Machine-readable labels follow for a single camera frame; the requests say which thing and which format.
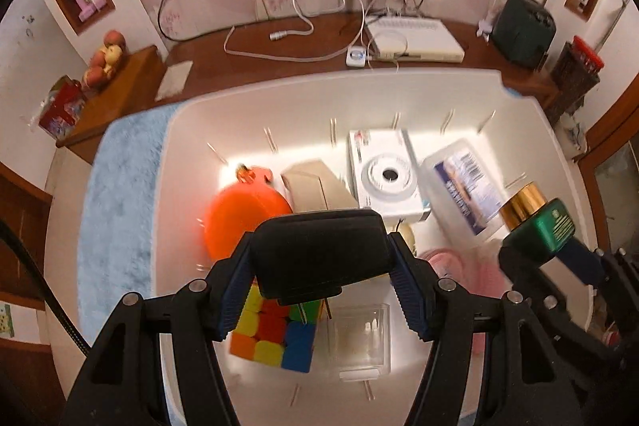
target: red box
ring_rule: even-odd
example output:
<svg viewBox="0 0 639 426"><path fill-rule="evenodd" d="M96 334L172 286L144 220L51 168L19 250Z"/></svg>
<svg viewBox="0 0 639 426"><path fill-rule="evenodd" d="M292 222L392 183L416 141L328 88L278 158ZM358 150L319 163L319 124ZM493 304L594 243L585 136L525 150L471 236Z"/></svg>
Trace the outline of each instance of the red box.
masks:
<svg viewBox="0 0 639 426"><path fill-rule="evenodd" d="M77 124L85 103L80 84L67 78L57 92L49 93L40 113L40 127L56 140L64 138Z"/></svg>

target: orange toy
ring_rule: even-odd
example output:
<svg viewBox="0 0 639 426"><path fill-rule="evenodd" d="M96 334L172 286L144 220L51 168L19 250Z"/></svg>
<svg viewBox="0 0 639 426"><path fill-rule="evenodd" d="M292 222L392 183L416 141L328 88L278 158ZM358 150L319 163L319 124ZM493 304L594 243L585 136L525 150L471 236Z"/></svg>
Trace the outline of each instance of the orange toy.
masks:
<svg viewBox="0 0 639 426"><path fill-rule="evenodd" d="M218 193L204 220L204 240L213 261L227 259L245 232L255 231L272 217L293 213L289 203L269 186L273 172L240 165L238 181Z"/></svg>

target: green bottle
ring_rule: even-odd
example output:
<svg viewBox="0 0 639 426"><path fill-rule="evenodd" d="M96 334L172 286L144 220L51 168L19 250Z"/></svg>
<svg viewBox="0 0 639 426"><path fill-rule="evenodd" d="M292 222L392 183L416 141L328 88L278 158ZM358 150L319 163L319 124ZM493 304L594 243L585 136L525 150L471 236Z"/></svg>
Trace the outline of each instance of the green bottle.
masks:
<svg viewBox="0 0 639 426"><path fill-rule="evenodd" d="M504 246L512 246L538 265L555 257L574 235L574 222L559 199L546 201L535 183L516 193L499 210L510 234Z"/></svg>

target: plug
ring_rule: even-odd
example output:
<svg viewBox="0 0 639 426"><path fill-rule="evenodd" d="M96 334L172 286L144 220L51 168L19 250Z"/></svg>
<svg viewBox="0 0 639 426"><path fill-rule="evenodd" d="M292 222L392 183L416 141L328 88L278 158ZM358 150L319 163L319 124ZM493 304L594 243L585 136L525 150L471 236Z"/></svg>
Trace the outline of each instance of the plug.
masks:
<svg viewBox="0 0 639 426"><path fill-rule="evenodd" d="M272 41L279 41L280 39L283 39L285 36L288 35L288 32L283 31L283 32L274 32L271 33L268 38L271 39Z"/></svg>

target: wooden desk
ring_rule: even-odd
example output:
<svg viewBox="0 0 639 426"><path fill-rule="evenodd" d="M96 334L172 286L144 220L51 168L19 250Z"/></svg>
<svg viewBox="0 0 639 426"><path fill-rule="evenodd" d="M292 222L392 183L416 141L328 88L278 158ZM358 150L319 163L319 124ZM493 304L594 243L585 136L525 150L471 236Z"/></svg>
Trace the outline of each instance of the wooden desk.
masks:
<svg viewBox="0 0 639 426"><path fill-rule="evenodd" d="M229 39L228 48L287 57L318 57L348 45L359 29L360 22L361 15L355 13L324 15L313 19L315 32L312 35L289 36L276 42L269 40L271 32L306 29L304 23L298 18L256 23L236 28ZM536 73L510 63L493 44L487 44L483 39L477 38L475 26L458 22L446 22L446 26L466 51L463 63L402 62L401 67L496 69L502 73L504 86L523 95L536 97L543 108L549 107L557 97L557 86L546 71ZM227 33L228 30L220 30L191 42L177 44L170 51L168 65L192 60L193 67L183 92L163 100L160 105L259 81L350 69L346 67L345 54L331 60L312 63L227 55L223 49ZM395 65L375 61L373 67L377 69Z"/></svg>
<svg viewBox="0 0 639 426"><path fill-rule="evenodd" d="M93 164L102 135L113 121L153 107L166 71L158 49L150 46L125 60L106 89L87 102L73 131L56 142L58 148L67 147Z"/></svg>

